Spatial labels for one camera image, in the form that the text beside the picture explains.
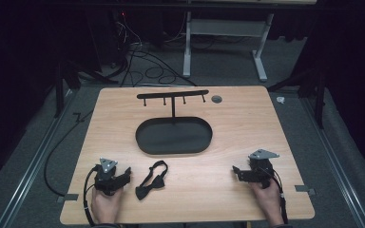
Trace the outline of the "black bow tie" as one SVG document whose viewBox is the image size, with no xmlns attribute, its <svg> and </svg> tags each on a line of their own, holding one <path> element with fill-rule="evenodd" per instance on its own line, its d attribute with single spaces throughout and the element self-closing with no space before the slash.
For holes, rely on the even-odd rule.
<svg viewBox="0 0 365 228">
<path fill-rule="evenodd" d="M 154 170 L 163 166 L 164 170 L 160 175 L 154 176 Z M 164 177 L 167 174 L 168 165 L 165 161 L 156 161 L 149 167 L 149 173 L 140 185 L 135 188 L 135 195 L 138 200 L 143 200 L 151 190 L 165 187 Z"/>
</svg>

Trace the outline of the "white metal desk frame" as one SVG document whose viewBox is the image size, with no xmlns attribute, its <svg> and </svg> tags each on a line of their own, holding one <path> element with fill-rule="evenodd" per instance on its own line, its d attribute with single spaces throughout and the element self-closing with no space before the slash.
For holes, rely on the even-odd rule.
<svg viewBox="0 0 365 228">
<path fill-rule="evenodd" d="M 221 19 L 193 19 L 191 13 L 186 14 L 185 22 L 185 48 L 183 55 L 182 76 L 189 78 L 191 75 L 191 37 L 193 35 L 214 35 L 234 37 L 257 37 L 259 47 L 252 51 L 252 58 L 261 82 L 267 81 L 267 75 L 261 60 L 267 36 L 274 14 L 270 13 L 263 21 L 232 21 Z"/>
</svg>

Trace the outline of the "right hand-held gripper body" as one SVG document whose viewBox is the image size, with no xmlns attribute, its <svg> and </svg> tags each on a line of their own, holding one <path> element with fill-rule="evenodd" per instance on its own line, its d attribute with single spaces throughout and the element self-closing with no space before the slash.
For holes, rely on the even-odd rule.
<svg viewBox="0 0 365 228">
<path fill-rule="evenodd" d="M 248 156 L 249 170 L 238 170 L 239 181 L 257 182 L 261 188 L 270 186 L 270 179 L 274 177 L 274 168 L 271 159 L 278 158 L 279 154 L 264 149 L 258 149 Z"/>
</svg>

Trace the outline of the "person's left hand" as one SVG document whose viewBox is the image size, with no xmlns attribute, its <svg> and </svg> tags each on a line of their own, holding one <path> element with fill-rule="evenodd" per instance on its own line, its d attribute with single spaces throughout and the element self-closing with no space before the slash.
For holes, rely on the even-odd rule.
<svg viewBox="0 0 365 228">
<path fill-rule="evenodd" d="M 123 190 L 118 189 L 112 196 L 93 189 L 91 210 L 99 224 L 114 224 L 121 208 Z"/>
</svg>

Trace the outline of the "black metal stand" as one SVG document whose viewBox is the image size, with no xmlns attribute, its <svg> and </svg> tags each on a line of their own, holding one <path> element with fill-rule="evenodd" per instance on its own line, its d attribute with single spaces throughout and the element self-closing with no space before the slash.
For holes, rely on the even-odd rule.
<svg viewBox="0 0 365 228">
<path fill-rule="evenodd" d="M 267 90 L 269 92 L 275 92 L 289 85 L 299 85 L 298 96 L 300 98 L 309 98 L 311 95 L 315 96 L 314 117 L 318 127 L 323 128 L 322 112 L 325 93 L 324 74 L 316 68 L 306 69 L 305 71 L 278 82 L 275 85 L 268 86 Z"/>
<path fill-rule="evenodd" d="M 64 84 L 67 84 L 70 89 L 79 89 L 81 87 L 78 79 L 79 72 L 83 72 L 101 83 L 117 84 L 117 81 L 110 80 L 96 71 L 80 66 L 70 60 L 61 60 L 55 68 L 56 118 L 65 110 Z"/>
</svg>

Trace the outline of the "person's right hand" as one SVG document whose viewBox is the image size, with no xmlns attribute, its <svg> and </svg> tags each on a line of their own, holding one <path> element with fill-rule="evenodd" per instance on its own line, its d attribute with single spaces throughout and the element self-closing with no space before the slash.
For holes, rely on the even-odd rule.
<svg viewBox="0 0 365 228">
<path fill-rule="evenodd" d="M 280 196 L 278 186 L 272 182 L 269 187 L 263 189 L 260 183 L 250 182 L 250 188 L 255 194 L 259 208 L 265 215 L 271 228 L 284 224 L 280 212 Z"/>
</svg>

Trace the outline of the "grey tape piece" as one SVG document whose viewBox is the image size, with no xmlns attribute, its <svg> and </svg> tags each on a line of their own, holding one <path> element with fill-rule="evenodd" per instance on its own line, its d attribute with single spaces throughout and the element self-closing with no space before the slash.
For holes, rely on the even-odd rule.
<svg viewBox="0 0 365 228">
<path fill-rule="evenodd" d="M 307 185 L 295 185 L 295 189 L 297 192 L 304 192 L 309 196 L 314 196 L 316 194 L 316 190 L 314 188 L 309 188 Z"/>
<path fill-rule="evenodd" d="M 66 194 L 64 196 L 59 196 L 57 198 L 57 202 L 58 203 L 63 203 L 65 201 L 77 201 L 78 200 L 78 197 L 79 197 L 79 194 Z"/>
</svg>

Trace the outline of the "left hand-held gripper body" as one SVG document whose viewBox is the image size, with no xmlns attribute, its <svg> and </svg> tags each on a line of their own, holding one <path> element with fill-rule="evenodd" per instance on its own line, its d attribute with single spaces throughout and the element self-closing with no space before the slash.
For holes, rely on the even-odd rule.
<svg viewBox="0 0 365 228">
<path fill-rule="evenodd" d="M 94 186 L 108 196 L 112 196 L 118 189 L 130 183 L 130 176 L 125 173 L 115 176 L 117 164 L 116 161 L 100 158 Z"/>
</svg>

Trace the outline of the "black hook stand with tray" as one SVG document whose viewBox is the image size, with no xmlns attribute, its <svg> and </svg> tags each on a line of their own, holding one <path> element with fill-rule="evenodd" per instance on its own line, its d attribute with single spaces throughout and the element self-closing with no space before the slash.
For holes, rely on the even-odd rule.
<svg viewBox="0 0 365 228">
<path fill-rule="evenodd" d="M 171 116 L 147 119 L 136 129 L 135 139 L 139 148 L 149 155 L 171 155 L 171 154 L 196 154 L 205 150 L 213 138 L 211 125 L 200 117 L 179 117 L 176 115 L 176 99 L 192 96 L 204 96 L 209 91 L 193 90 L 164 93 L 144 93 L 138 94 L 137 98 L 144 101 L 149 99 L 166 99 L 171 101 Z"/>
</svg>

